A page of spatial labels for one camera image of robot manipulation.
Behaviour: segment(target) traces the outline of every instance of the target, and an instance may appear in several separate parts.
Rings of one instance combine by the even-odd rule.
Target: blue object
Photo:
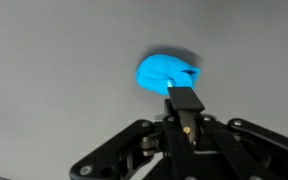
[[[156,54],[146,58],[138,67],[136,81],[149,91],[167,96],[168,87],[191,87],[200,69],[168,55]]]

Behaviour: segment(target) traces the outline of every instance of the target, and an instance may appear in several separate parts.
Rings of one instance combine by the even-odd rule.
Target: white surface
[[[208,113],[288,136],[288,1],[0,0],[0,176],[67,180],[120,129],[161,113],[163,97],[134,80],[160,44],[203,58]]]

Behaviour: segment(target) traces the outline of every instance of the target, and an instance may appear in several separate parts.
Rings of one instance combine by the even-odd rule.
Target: gray background
[[[161,113],[163,97],[134,79],[159,45],[203,58],[207,113],[288,136],[288,0],[0,0],[0,176],[67,180],[99,144]]]

